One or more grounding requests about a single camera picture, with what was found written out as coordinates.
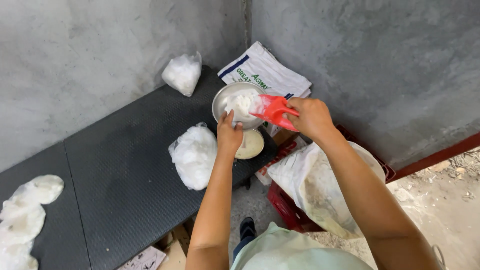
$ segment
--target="left hand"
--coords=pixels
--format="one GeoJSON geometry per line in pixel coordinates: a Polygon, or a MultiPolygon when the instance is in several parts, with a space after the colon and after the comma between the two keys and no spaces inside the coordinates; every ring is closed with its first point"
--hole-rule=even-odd
{"type": "Polygon", "coordinates": [[[238,123],[235,128],[232,128],[233,114],[233,110],[229,114],[225,111],[218,120],[216,131],[219,154],[235,156],[243,141],[243,124],[238,123]]]}

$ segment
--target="person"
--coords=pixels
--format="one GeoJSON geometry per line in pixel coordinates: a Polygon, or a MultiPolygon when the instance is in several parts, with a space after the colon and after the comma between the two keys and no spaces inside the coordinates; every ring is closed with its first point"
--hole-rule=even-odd
{"type": "MultiPolygon", "coordinates": [[[[440,269],[431,247],[385,184],[335,128],[325,103],[292,98],[284,114],[327,155],[348,209],[363,232],[379,270],[440,269]]],[[[228,241],[232,198],[232,166],[242,144],[242,126],[232,128],[234,111],[218,121],[218,154],[193,228],[186,270],[229,269],[228,241]]],[[[256,237],[253,220],[240,226],[242,242],[235,250],[233,270],[357,269],[371,270],[356,256],[323,246],[298,232],[271,223],[256,237]]]]}

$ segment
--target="blue stripe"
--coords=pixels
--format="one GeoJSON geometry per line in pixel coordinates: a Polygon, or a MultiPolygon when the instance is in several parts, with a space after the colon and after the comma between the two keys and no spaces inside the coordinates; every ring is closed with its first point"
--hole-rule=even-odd
{"type": "Polygon", "coordinates": [[[245,61],[247,61],[250,57],[248,55],[245,55],[245,57],[238,61],[236,64],[234,64],[233,66],[229,67],[229,69],[225,70],[222,74],[220,74],[220,79],[225,77],[225,75],[227,75],[228,73],[236,70],[241,64],[245,63],[245,61]]]}

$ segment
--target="dirt ground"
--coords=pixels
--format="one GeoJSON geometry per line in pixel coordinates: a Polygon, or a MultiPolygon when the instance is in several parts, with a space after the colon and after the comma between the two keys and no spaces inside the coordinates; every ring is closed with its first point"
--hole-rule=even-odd
{"type": "MultiPolygon", "coordinates": [[[[388,184],[404,211],[450,270],[480,269],[480,148],[388,184]]],[[[346,250],[377,269],[365,239],[308,233],[326,247],[346,250]]]]}

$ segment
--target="red door frame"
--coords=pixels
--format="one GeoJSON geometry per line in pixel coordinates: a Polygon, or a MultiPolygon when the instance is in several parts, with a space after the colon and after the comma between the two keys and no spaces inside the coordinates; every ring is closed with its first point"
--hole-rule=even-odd
{"type": "Polygon", "coordinates": [[[413,164],[410,164],[396,172],[395,177],[392,182],[403,178],[405,176],[411,175],[412,173],[418,172],[435,164],[438,164],[444,160],[450,159],[454,156],[465,153],[473,148],[480,147],[480,133],[477,133],[467,139],[457,143],[454,146],[451,146],[447,149],[444,149],[440,152],[437,152],[429,157],[426,157],[422,160],[419,160],[413,164]]]}

